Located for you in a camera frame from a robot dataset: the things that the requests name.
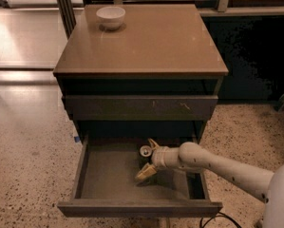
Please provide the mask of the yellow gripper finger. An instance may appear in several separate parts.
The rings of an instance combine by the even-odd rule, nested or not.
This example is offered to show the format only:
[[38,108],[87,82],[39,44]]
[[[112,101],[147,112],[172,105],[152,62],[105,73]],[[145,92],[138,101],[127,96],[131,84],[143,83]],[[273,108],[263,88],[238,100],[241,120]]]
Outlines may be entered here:
[[156,149],[160,148],[160,145],[157,142],[155,142],[153,139],[149,138],[148,142],[149,142],[152,150],[156,150]]
[[157,173],[157,168],[154,164],[147,163],[135,176],[135,181],[145,181]]

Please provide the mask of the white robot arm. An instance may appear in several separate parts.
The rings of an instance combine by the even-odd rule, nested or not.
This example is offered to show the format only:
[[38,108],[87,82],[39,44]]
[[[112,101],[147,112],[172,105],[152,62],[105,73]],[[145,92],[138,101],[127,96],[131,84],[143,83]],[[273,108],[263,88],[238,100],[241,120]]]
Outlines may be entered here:
[[191,171],[205,168],[265,203],[262,228],[284,228],[284,164],[275,172],[215,155],[194,142],[179,147],[160,146],[152,139],[141,147],[150,162],[138,172],[137,182],[159,170]]

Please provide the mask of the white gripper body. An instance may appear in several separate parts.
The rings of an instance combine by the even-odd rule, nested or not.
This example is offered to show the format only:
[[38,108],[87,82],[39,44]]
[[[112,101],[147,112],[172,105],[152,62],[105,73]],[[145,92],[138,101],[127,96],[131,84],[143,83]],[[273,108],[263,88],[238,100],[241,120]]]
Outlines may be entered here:
[[154,151],[151,161],[157,169],[176,169],[180,166],[179,149],[159,147]]

